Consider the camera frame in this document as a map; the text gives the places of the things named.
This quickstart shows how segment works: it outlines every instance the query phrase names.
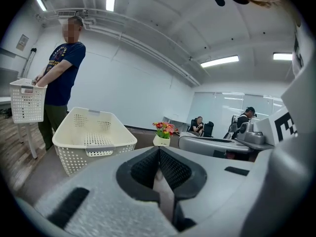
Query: graphic print on shirt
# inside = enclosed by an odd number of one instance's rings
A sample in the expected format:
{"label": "graphic print on shirt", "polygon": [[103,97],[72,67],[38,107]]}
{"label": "graphic print on shirt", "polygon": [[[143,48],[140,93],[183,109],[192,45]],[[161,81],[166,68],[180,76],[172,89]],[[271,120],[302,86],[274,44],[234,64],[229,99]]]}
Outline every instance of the graphic print on shirt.
{"label": "graphic print on shirt", "polygon": [[66,51],[67,47],[61,46],[56,52],[53,53],[52,59],[49,60],[49,63],[47,65],[46,73],[63,60]]}

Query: glass wall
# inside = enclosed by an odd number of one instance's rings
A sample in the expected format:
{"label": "glass wall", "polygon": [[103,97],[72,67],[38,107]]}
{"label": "glass wall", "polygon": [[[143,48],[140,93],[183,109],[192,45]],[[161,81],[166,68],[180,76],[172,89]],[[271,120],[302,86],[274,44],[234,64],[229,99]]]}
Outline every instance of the glass wall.
{"label": "glass wall", "polygon": [[257,113],[251,122],[265,119],[281,109],[284,104],[281,99],[271,96],[258,96],[243,93],[197,92],[194,95],[188,123],[198,116],[203,117],[203,123],[214,123],[212,136],[223,138],[231,124],[232,116],[241,115],[247,107],[252,106]]}

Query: white pot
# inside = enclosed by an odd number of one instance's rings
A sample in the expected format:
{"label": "white pot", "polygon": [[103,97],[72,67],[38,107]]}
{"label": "white pot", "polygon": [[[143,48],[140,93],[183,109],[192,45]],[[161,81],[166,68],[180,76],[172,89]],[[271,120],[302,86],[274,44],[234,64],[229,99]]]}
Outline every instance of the white pot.
{"label": "white pot", "polygon": [[155,136],[153,144],[155,146],[169,146],[170,145],[170,138],[169,139],[162,139],[158,135]]}

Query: ceiling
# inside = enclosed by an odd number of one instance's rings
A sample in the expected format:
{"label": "ceiling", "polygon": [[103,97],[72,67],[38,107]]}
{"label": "ceiling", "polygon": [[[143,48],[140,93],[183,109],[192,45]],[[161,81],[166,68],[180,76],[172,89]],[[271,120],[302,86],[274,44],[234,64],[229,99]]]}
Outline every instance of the ceiling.
{"label": "ceiling", "polygon": [[[292,52],[294,26],[280,7],[262,8],[225,0],[116,0],[114,12],[106,0],[35,0],[31,8],[44,24],[52,25],[58,11],[73,8],[96,25],[124,33],[149,46],[203,83],[214,78],[290,81],[290,62],[273,61],[273,52]],[[239,62],[203,69],[199,64],[232,55]]]}

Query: white plastic basket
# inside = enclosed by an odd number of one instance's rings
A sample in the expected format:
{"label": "white plastic basket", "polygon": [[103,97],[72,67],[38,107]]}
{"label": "white plastic basket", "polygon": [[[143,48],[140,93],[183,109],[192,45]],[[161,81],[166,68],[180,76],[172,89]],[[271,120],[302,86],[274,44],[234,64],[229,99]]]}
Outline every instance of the white plastic basket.
{"label": "white plastic basket", "polygon": [[10,83],[12,117],[15,124],[42,122],[44,119],[45,87],[32,85],[31,79]]}
{"label": "white plastic basket", "polygon": [[53,136],[68,175],[92,161],[134,150],[137,139],[112,113],[74,107]]}

